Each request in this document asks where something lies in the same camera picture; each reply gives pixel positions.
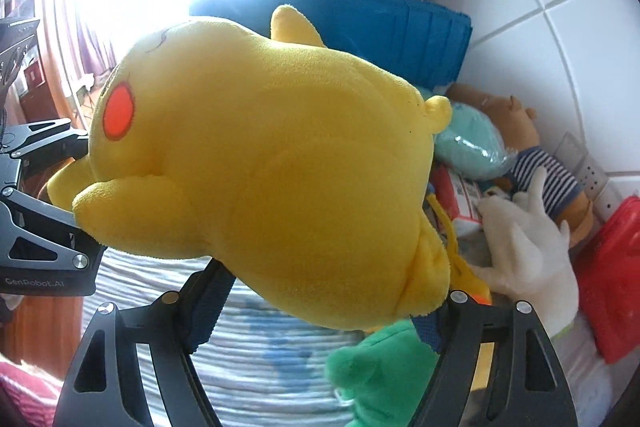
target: bolt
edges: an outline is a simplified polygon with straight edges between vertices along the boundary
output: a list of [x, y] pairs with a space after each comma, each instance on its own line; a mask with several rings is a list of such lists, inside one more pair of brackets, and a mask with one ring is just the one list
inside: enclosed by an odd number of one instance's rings
[[162, 296], [162, 302], [164, 304], [175, 304], [180, 298], [180, 294], [178, 292], [167, 292]]
[[466, 293], [456, 290], [451, 292], [451, 300], [453, 302], [457, 302], [458, 304], [464, 304], [469, 297], [466, 296]]
[[74, 266], [81, 270], [89, 265], [89, 258], [84, 253], [79, 253], [73, 259]]
[[531, 304], [529, 304], [527, 301], [518, 301], [518, 303], [516, 304], [516, 309], [520, 313], [524, 313], [524, 314], [528, 314], [533, 311]]
[[112, 311], [116, 309], [116, 306], [112, 302], [105, 302], [98, 306], [98, 313], [100, 315], [109, 315]]

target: striped shirt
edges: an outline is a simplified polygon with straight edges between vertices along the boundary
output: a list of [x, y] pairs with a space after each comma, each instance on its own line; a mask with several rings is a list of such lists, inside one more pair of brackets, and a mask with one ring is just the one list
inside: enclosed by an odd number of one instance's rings
[[542, 201], [546, 215], [556, 219], [558, 215], [580, 194], [580, 186], [574, 175], [555, 157], [543, 151], [539, 146], [526, 149], [518, 154], [516, 165], [510, 172], [514, 192], [526, 192], [533, 173], [539, 166], [546, 168], [545, 188]]

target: pikachu plush toy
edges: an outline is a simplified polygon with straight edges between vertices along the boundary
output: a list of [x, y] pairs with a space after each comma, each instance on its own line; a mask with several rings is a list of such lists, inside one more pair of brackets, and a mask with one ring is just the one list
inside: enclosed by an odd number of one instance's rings
[[422, 202], [450, 116], [446, 98], [328, 49], [291, 6], [271, 38], [193, 18], [129, 51], [88, 155], [47, 191], [102, 244], [210, 255], [284, 312], [363, 330], [447, 296]]

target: blue cushion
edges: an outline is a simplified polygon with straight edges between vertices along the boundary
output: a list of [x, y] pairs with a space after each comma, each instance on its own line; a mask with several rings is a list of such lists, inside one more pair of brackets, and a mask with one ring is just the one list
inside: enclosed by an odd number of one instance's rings
[[301, 11], [327, 47], [429, 89], [457, 79], [472, 30], [469, 16], [422, 0], [194, 0], [190, 14], [230, 19], [268, 37], [280, 4]]

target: red cheek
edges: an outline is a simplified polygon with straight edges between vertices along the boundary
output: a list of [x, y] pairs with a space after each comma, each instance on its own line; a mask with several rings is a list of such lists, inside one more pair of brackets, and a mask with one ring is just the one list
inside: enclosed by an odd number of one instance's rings
[[129, 132], [134, 113], [133, 93], [129, 84], [123, 82], [111, 91], [102, 114], [102, 129], [107, 139], [122, 139]]

